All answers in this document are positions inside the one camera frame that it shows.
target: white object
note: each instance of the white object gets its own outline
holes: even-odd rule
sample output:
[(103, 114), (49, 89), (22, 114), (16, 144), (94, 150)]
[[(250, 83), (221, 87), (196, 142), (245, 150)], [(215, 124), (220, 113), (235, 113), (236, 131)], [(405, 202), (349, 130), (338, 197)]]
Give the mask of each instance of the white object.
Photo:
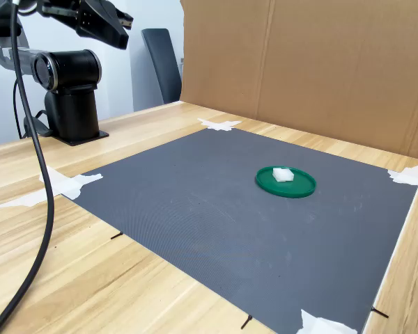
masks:
[[(76, 175), (73, 178), (66, 177), (60, 174), (57, 170), (47, 166), (49, 180), (53, 188), (53, 196), (60, 195), (61, 193), (67, 196), (71, 200), (75, 200), (81, 194), (81, 188), (85, 184), (102, 179), (101, 174), (97, 175)], [(42, 174), (39, 176), (39, 181), (43, 182)], [(47, 200), (47, 193), (45, 189), (28, 193), (15, 200), (0, 204), (0, 207), (32, 207), (38, 203), (45, 202)]]
[(240, 124), (242, 122), (241, 120), (235, 120), (235, 121), (227, 120), (226, 122), (223, 122), (223, 123), (214, 123), (214, 122), (209, 122), (208, 120), (202, 120), (201, 118), (198, 118), (198, 120), (201, 122), (201, 125), (205, 125), (208, 127), (208, 129), (214, 129), (215, 131), (219, 131), (219, 130), (231, 131), (234, 125)]
[(397, 173), (392, 170), (388, 170), (387, 172), (390, 174), (393, 182), (418, 186), (418, 166), (412, 168), (404, 168), (401, 173)]
[(296, 334), (357, 334), (357, 331), (340, 322), (316, 318), (308, 312), (302, 311), (303, 328)]
[(287, 168), (273, 168), (272, 176), (274, 176), (274, 178), (278, 182), (286, 182), (286, 181), (294, 180), (293, 172), (291, 172), (291, 170)]

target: wooden table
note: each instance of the wooden table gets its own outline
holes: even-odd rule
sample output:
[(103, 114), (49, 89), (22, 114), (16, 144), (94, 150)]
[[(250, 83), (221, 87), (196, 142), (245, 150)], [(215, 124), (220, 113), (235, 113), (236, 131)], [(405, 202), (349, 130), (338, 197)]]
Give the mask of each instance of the wooden table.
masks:
[[(68, 177), (197, 132), (197, 118), (241, 120), (236, 127), (368, 164), (401, 171), (418, 159), (180, 103), (100, 123), (110, 137), (70, 147), (40, 138), (47, 164)], [(29, 139), (0, 146), (0, 203), (38, 190)], [(271, 333), (161, 257), (78, 207), (55, 199), (54, 231), (33, 285), (6, 333)], [(47, 205), (0, 209), (0, 312), (38, 251)], [(418, 192), (398, 241), (367, 333), (418, 333)]]

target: chair backrest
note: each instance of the chair backrest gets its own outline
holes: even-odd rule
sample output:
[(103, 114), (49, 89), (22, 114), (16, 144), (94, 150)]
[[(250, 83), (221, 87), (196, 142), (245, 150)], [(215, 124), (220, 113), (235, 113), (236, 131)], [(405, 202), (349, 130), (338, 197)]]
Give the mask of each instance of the chair backrest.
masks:
[(169, 31), (144, 29), (142, 35), (152, 57), (164, 103), (178, 101), (181, 95), (181, 77)]

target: cardboard box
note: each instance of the cardboard box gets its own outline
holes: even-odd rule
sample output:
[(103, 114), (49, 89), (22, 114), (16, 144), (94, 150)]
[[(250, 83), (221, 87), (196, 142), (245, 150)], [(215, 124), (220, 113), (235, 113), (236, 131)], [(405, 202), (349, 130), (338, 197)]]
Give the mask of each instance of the cardboard box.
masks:
[(191, 0), (182, 101), (418, 158), (418, 0)]

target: green plate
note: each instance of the green plate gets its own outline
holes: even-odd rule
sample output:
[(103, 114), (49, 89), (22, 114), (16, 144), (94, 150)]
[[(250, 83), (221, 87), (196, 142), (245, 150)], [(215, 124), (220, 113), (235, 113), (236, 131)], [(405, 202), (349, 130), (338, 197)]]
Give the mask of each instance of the green plate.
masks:
[[(272, 176), (273, 168), (288, 168), (294, 174), (293, 181), (278, 182)], [(257, 184), (268, 193), (282, 197), (301, 198), (310, 196), (316, 189), (315, 179), (303, 170), (285, 166), (269, 166), (260, 169), (256, 175)]]

